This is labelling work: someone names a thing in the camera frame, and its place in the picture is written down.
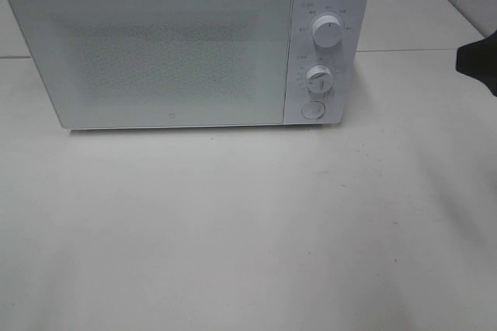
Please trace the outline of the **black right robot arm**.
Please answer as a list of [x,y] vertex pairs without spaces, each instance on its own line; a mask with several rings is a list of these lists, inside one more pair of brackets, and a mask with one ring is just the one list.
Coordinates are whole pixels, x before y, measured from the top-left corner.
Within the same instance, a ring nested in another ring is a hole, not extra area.
[[497,96],[497,32],[457,49],[455,69],[477,79],[493,96]]

